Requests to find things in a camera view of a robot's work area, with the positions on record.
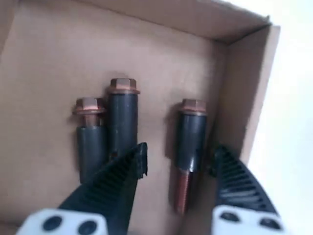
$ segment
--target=box wall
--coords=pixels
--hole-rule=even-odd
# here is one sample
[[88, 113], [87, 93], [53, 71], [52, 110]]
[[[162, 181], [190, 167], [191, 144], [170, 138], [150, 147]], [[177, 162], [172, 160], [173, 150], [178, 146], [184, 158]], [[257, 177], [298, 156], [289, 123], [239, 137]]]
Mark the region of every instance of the box wall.
[[16, 5], [17, 0], [0, 1], [0, 59], [5, 40], [10, 31], [11, 23], [14, 18], [14, 9]]
[[212, 0], [81, 0], [197, 36], [234, 42], [269, 24], [268, 18]]
[[229, 46], [213, 136], [247, 163], [280, 28], [269, 26]]

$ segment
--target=copper bolt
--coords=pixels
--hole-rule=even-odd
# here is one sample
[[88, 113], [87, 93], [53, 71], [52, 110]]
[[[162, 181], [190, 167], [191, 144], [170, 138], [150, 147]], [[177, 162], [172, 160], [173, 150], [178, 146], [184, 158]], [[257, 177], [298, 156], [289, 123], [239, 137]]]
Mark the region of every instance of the copper bolt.
[[82, 117], [82, 126], [99, 126], [100, 114], [105, 112], [101, 98], [83, 97], [76, 100], [73, 114]]
[[130, 78], [114, 78], [111, 80], [109, 92], [111, 94], [140, 94], [137, 82]]
[[177, 187], [175, 192], [175, 211], [184, 215], [188, 209], [192, 172], [178, 169]]
[[184, 114], [206, 116], [206, 102], [200, 99], [183, 99], [180, 111]]

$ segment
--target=black rubber sleeve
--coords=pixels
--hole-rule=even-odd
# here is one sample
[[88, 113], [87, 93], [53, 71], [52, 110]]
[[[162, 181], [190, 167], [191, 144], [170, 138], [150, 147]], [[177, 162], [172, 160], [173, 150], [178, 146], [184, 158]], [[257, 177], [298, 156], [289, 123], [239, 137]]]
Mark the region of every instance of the black rubber sleeve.
[[200, 170], [206, 131], [206, 116], [180, 114], [175, 164], [190, 172]]
[[109, 153], [125, 155], [137, 145], [138, 95], [109, 95]]
[[84, 183], [108, 161], [107, 131], [103, 126], [78, 127], [79, 178]]

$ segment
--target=hex head bolt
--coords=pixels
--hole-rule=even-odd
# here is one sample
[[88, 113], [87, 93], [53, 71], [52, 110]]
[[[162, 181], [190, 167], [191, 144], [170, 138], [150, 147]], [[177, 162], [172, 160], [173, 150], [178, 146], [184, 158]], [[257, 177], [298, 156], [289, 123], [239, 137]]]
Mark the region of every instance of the hex head bolt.
[[108, 101], [110, 159], [126, 154], [137, 145], [138, 94], [136, 80], [111, 80]]
[[81, 117], [81, 126], [76, 129], [81, 183], [108, 161], [107, 131], [100, 125], [104, 112], [103, 99], [93, 97], [78, 99], [73, 110], [73, 114]]
[[193, 174], [200, 170], [206, 131], [206, 103], [184, 99], [177, 129], [175, 166], [178, 168], [174, 207], [179, 214], [188, 209]]

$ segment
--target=bolt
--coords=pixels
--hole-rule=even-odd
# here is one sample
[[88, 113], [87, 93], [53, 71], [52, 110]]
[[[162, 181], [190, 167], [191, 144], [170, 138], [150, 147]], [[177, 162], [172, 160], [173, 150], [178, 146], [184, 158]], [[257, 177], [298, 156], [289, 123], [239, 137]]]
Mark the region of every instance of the bolt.
[[175, 210], [184, 215], [188, 209], [192, 178], [200, 169], [206, 127], [206, 103], [184, 99], [180, 108], [176, 167], [178, 169]]
[[183, 99], [180, 111], [184, 114], [206, 116], [206, 102], [200, 99]]
[[100, 114], [105, 112], [101, 98], [83, 97], [76, 100], [73, 114], [82, 117], [82, 126], [99, 126]]
[[140, 94], [136, 87], [136, 80], [130, 78], [112, 79], [109, 92], [111, 94]]

